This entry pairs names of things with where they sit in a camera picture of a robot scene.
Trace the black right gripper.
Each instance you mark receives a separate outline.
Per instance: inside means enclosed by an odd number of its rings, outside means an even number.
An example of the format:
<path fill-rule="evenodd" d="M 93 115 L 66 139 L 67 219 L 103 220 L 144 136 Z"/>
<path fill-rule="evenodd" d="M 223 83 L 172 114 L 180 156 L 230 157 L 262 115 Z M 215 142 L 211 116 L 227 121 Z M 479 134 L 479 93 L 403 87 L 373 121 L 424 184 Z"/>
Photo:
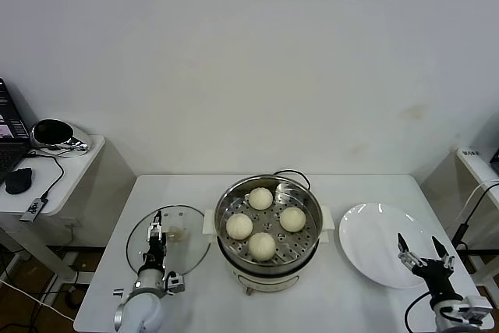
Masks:
<path fill-rule="evenodd" d="M 445 246 L 435 236 L 432 236 L 431 239 L 440 260 L 423 258 L 420 262 L 420 258 L 409 250 L 402 234 L 397 234 L 397 237 L 398 258 L 405 267 L 412 269 L 415 276 L 425 281 L 431 295 L 430 302 L 460 301 L 461 296 L 454 290 L 450 281 L 454 273 L 455 257 L 448 253 Z"/>

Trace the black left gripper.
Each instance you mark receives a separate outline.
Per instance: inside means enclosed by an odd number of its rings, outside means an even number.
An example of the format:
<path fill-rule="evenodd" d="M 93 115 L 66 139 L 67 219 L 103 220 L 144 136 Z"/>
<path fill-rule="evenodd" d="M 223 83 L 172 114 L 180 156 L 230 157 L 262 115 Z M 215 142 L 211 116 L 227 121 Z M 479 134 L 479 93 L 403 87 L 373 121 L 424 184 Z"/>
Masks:
<path fill-rule="evenodd" d="M 149 241 L 149 250 L 143 254 L 142 270 L 155 269 L 164 270 L 166 247 L 163 243 L 163 231 L 161 226 L 162 214 L 158 210 L 147 230 L 147 241 Z"/>

